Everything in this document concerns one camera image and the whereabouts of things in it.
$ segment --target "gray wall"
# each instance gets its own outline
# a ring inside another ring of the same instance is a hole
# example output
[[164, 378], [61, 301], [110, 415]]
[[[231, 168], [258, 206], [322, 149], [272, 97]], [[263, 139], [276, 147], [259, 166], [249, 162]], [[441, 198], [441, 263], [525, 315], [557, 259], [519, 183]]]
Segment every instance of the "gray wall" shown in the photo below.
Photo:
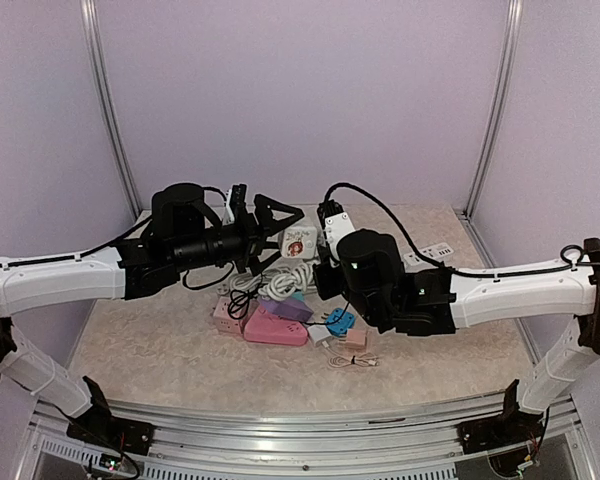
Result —
[[[525, 2], [495, 159], [476, 218], [500, 264], [600, 237], [600, 2]], [[529, 322], [546, 351], [564, 318]], [[600, 464], [600, 364], [574, 389]]]
[[98, 3], [145, 205], [181, 180], [315, 203], [347, 179], [464, 206], [506, 0]]
[[[0, 255], [71, 251], [131, 222], [105, 134], [76, 1], [0, 2]], [[17, 316], [66, 361], [89, 304]], [[33, 399], [0, 384], [0, 480], [8, 478]]]

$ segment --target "power strip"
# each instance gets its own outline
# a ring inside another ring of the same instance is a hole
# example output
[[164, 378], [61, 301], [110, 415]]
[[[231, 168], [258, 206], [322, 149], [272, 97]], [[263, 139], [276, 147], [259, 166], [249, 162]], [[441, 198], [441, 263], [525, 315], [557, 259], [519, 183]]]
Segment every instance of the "power strip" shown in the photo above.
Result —
[[[431, 258], [432, 260], [444, 260], [445, 258], [449, 258], [453, 255], [453, 248], [449, 246], [448, 243], [437, 243], [435, 245], [431, 245], [429, 247], [423, 248], [420, 250], [423, 255]], [[420, 270], [424, 270], [425, 268], [432, 268], [433, 266], [416, 257], [416, 254], [405, 253], [403, 256], [404, 263], [407, 268], [407, 272], [419, 272]]]

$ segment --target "white cord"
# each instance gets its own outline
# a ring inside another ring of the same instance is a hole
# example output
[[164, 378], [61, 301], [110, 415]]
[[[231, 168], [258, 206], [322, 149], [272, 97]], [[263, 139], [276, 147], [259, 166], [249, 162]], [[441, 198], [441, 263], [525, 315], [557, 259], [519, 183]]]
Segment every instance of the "white cord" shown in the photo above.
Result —
[[326, 341], [322, 342], [322, 346], [326, 348], [331, 355], [333, 355], [329, 359], [329, 366], [332, 368], [344, 368], [350, 365], [358, 365], [359, 367], [378, 366], [378, 356], [374, 355], [373, 353], [368, 352], [361, 355], [353, 355], [351, 358], [346, 358], [333, 351]]
[[313, 283], [312, 266], [315, 260], [303, 262], [294, 268], [281, 265], [268, 268], [255, 277], [249, 273], [239, 273], [229, 278], [229, 290], [251, 291], [261, 283], [258, 293], [263, 297], [282, 302], [289, 298], [295, 291], [313, 293], [316, 287]]

